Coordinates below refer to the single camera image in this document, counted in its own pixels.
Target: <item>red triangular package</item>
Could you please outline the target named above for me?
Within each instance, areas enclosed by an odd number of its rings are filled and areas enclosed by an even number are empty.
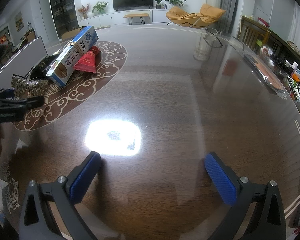
[[[91,49],[73,66],[73,69],[96,73],[95,57],[99,52],[100,49],[97,46],[92,46]]]

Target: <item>white vase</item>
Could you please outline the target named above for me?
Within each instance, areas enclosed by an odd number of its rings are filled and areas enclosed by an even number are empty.
[[[87,16],[88,16],[88,18],[91,18],[91,17],[94,16],[94,13],[93,13],[93,12],[88,12],[88,13],[87,13]]]

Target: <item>cabinet drawer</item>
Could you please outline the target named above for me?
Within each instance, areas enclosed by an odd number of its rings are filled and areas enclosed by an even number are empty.
[[[124,13],[112,13],[99,16],[101,27],[124,23]]]
[[[166,17],[166,10],[153,10],[152,11],[152,21],[155,23],[169,23],[169,19]]]
[[[93,26],[95,28],[100,28],[100,21],[99,21],[99,17],[92,17],[92,18],[88,18],[85,19],[83,21],[79,22],[79,27],[81,26]]]

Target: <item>dining table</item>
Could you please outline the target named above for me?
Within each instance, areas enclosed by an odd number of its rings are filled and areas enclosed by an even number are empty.
[[[42,107],[1,125],[0,203],[16,231],[29,182],[67,176],[91,151],[101,168],[75,207],[98,239],[208,239],[230,209],[205,169],[210,152],[239,177],[274,180],[292,227],[300,114],[244,60],[249,48],[177,25],[96,32],[96,73],[50,83]]]

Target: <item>door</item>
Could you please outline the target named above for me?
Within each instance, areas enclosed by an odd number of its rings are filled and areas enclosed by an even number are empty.
[[[46,30],[49,42],[59,41],[56,27],[54,26],[52,18],[49,0],[39,0],[39,4],[44,28]]]

